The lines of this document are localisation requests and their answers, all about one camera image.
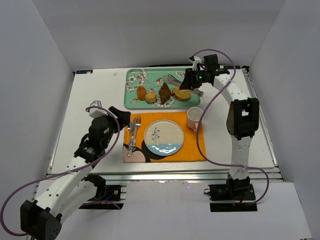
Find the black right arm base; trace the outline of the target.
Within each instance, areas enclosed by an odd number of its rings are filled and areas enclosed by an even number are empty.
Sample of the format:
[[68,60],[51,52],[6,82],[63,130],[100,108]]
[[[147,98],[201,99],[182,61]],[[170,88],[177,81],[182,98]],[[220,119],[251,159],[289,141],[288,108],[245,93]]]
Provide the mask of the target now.
[[257,212],[255,191],[250,184],[247,189],[236,190],[234,193],[226,184],[211,184],[203,190],[209,197],[209,206],[212,213]]

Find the round pale bun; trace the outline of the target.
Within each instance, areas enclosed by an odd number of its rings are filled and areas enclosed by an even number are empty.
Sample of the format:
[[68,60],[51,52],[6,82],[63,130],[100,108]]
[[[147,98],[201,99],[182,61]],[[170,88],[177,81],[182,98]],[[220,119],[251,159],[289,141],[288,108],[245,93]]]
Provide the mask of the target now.
[[148,103],[154,103],[156,100],[157,100],[157,95],[155,92],[151,91],[151,92],[148,92],[146,95],[145,95],[145,100],[148,102]]

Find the metal serving tongs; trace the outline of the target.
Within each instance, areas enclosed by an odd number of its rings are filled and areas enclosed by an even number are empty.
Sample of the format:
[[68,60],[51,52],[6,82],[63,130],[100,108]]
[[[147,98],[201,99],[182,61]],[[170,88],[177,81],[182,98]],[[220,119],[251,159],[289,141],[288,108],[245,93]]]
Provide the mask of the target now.
[[[162,77],[162,80],[164,83],[166,83],[167,85],[174,85],[176,87],[180,87],[182,82],[177,80],[173,75],[171,74],[167,74],[167,75],[164,75]],[[194,95],[197,95],[199,97],[203,97],[204,93],[198,89],[194,89],[194,90],[190,90],[188,89],[187,90],[188,92],[194,94]]]

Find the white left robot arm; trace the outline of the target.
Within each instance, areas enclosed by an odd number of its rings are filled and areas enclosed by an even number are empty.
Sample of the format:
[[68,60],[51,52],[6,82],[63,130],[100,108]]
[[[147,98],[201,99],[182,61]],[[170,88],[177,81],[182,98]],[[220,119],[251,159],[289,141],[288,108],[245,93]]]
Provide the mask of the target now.
[[35,240],[54,240],[63,222],[82,205],[102,203],[106,199],[106,181],[92,170],[110,151],[113,136],[131,120],[129,111],[111,106],[86,109],[92,118],[88,132],[82,137],[65,174],[57,175],[53,183],[33,201],[20,207],[20,228]]

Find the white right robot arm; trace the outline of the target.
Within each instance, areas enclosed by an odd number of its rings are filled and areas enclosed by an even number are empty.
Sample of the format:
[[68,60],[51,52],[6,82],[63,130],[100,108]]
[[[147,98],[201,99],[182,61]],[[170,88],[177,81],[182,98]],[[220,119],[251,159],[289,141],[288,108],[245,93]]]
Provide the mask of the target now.
[[259,100],[248,97],[236,85],[233,75],[221,68],[216,54],[207,55],[204,60],[193,55],[189,58],[192,67],[185,70],[181,90],[195,90],[204,83],[218,90],[229,105],[226,128],[231,137],[231,164],[226,184],[230,189],[242,190],[250,185],[248,171],[249,151],[252,138],[259,128]]

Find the dark brown croissant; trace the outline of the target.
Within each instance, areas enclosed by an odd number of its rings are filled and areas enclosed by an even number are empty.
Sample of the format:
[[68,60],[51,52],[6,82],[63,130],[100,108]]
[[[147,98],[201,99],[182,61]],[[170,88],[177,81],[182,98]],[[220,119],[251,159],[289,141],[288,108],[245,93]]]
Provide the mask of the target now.
[[160,90],[158,91],[158,94],[160,97],[161,104],[164,105],[171,96],[171,90],[166,83],[163,83]]

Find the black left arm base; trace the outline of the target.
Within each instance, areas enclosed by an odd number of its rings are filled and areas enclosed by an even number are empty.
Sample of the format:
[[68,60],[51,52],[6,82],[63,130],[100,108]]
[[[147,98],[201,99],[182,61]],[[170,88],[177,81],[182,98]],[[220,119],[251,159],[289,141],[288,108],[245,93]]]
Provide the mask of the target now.
[[91,198],[85,202],[82,210],[121,210],[126,199],[126,185],[106,185],[105,194],[101,198]]

